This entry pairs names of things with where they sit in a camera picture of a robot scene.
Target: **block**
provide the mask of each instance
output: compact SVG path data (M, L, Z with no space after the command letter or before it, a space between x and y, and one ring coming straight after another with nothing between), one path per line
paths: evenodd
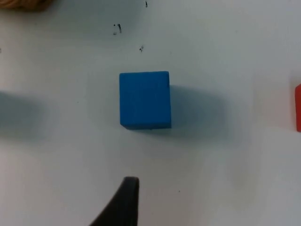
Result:
M295 102L297 131L301 132L301 84L295 89Z
M171 128L168 72L121 73L120 124L127 129Z

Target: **dirt speck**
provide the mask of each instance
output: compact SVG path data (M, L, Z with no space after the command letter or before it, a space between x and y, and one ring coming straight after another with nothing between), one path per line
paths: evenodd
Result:
M141 46L140 46L140 49L139 49L140 52L143 52L143 49L144 49L144 45L141 45Z

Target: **red object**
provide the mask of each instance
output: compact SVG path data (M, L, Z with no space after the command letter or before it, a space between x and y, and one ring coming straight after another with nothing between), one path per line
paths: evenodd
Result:
M301 132L301 84L295 89L295 102L297 131Z

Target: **black speck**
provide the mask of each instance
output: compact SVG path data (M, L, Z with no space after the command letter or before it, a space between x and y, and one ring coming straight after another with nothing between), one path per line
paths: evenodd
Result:
M140 52L143 52L143 49L144 49L144 45L142 45L141 47L140 47Z
M122 30L121 30L121 25L120 24L117 24L118 28L119 28L119 33L122 33Z

